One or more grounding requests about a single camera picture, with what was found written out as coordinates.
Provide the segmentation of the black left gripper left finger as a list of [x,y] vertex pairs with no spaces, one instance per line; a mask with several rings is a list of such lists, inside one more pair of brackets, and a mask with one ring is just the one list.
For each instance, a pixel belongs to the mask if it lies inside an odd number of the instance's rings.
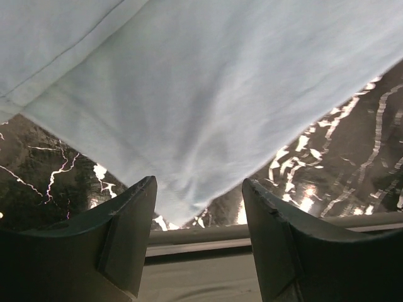
[[1,231],[2,301],[133,301],[139,294],[157,181],[46,228]]

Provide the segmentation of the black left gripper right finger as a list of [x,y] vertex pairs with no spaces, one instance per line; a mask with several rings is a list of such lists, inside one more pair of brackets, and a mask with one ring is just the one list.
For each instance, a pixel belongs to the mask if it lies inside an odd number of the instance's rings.
[[263,301],[402,300],[402,230],[333,225],[252,179],[242,194]]

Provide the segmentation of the grey blue t shirt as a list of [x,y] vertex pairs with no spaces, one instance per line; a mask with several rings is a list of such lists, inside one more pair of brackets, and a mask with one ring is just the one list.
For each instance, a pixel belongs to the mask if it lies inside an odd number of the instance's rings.
[[1,120],[182,225],[401,59],[401,1],[2,1]]

